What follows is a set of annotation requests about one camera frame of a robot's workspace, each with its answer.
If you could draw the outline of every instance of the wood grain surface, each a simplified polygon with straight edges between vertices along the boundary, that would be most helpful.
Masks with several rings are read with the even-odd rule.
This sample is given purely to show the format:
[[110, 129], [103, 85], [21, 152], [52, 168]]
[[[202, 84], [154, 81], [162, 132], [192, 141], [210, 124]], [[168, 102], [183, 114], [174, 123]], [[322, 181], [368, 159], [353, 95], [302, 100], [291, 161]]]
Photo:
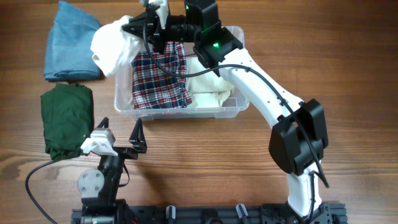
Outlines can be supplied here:
[[[142, 12], [130, 0], [73, 2], [103, 24]], [[24, 180], [50, 160], [40, 95], [55, 86], [43, 70], [57, 4], [0, 3], [0, 223], [47, 223]], [[183, 14], [183, 1], [170, 8]], [[243, 28], [256, 62], [293, 94], [325, 107], [330, 146], [322, 165], [331, 187], [320, 194], [346, 203], [349, 223], [398, 220], [397, 10], [395, 1], [219, 1], [223, 25]], [[115, 145], [129, 146], [135, 122], [113, 108], [114, 78], [83, 84], [93, 90], [96, 122], [108, 116]], [[127, 161], [132, 179], [118, 194], [130, 205], [287, 200], [286, 176], [268, 153], [271, 130], [253, 106], [234, 119], [145, 122], [144, 132], [148, 152]], [[69, 223], [81, 207], [77, 179], [98, 162], [80, 157], [40, 170], [31, 191], [56, 221]]]

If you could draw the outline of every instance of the clear plastic bin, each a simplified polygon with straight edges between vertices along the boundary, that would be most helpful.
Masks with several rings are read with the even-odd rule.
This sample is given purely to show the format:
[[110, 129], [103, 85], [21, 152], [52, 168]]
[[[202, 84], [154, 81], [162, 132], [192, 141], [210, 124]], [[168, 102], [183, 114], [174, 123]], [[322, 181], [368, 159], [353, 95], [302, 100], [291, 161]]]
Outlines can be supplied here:
[[[232, 34], [244, 45], [244, 34], [240, 27], [227, 27]], [[193, 44], [184, 44], [185, 54], [193, 54]], [[130, 105], [132, 96], [132, 68], [116, 74], [114, 108], [120, 114], [126, 114], [134, 119], [143, 120], [170, 118], [234, 118], [240, 111], [249, 107], [250, 101], [235, 88], [229, 98], [220, 108], [171, 108], [134, 110]]]

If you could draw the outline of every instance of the folded blue shirt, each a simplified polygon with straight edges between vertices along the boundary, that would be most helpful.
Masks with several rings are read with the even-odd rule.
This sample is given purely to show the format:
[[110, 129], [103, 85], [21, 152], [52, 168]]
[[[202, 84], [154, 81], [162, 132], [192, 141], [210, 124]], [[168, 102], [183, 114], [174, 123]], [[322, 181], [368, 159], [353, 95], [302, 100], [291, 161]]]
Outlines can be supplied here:
[[96, 80], [101, 70], [91, 59], [91, 41], [101, 27], [90, 14], [60, 1], [49, 32], [44, 78], [48, 81]]

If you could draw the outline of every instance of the plaid shirt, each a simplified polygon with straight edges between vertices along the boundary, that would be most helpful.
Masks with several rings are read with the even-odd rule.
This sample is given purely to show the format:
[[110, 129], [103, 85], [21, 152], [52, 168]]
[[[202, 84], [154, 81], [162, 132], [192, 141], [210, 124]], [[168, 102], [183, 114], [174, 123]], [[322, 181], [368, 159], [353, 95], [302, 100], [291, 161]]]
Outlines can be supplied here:
[[[164, 55], [153, 53], [153, 56], [168, 71], [187, 74], [183, 44], [169, 42]], [[132, 73], [134, 109], [186, 108], [192, 103], [185, 89], [185, 78], [166, 75], [147, 53], [140, 52], [132, 61]]]

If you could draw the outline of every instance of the folded green shirt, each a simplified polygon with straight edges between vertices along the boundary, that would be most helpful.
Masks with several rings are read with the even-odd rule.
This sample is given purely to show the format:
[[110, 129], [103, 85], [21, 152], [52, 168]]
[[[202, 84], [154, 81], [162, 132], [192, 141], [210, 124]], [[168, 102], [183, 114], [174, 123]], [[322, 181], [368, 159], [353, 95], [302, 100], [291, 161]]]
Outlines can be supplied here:
[[57, 83], [41, 100], [45, 152], [53, 160], [80, 156], [80, 146], [94, 129], [92, 90]]

